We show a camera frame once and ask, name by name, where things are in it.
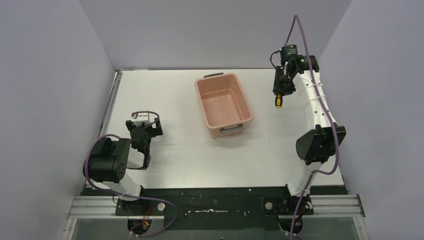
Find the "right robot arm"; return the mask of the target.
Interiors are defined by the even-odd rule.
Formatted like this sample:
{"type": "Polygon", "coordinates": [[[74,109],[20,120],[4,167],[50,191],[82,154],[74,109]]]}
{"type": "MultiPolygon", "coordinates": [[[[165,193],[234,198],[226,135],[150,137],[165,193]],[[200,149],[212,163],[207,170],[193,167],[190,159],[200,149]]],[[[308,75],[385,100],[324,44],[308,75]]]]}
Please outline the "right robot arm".
{"type": "Polygon", "coordinates": [[[293,214],[311,209],[311,183],[324,163],[333,159],[346,136],[346,128],[338,125],[329,111],[317,59],[300,55],[295,44],[286,44],[277,53],[272,92],[275,106],[283,106],[283,98],[298,93],[307,121],[307,132],[296,140],[299,158],[294,177],[285,186],[282,202],[275,204],[280,214],[293,214]]]}

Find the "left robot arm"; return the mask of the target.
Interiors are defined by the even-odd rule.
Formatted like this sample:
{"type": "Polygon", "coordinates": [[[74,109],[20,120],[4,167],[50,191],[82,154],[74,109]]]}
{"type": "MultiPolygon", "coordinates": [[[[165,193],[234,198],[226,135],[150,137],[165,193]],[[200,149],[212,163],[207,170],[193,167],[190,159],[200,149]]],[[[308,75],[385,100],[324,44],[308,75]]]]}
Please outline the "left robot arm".
{"type": "Polygon", "coordinates": [[[127,170],[147,170],[151,162],[151,142],[163,135],[160,118],[127,120],[125,126],[129,138],[117,138],[106,134],[94,144],[83,166],[83,175],[90,183],[102,183],[107,192],[128,201],[128,208],[141,215],[148,208],[148,201],[141,197],[143,187],[137,184],[127,170]]]}

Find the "yellow black screwdriver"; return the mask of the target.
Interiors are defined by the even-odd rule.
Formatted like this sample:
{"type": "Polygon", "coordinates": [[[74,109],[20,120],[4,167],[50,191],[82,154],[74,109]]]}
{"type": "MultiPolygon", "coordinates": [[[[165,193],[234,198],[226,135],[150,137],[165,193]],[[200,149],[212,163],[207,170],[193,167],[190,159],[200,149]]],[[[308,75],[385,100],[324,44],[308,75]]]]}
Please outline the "yellow black screwdriver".
{"type": "Polygon", "coordinates": [[[280,93],[275,96],[275,107],[280,109],[283,105],[283,97],[280,93]]]}

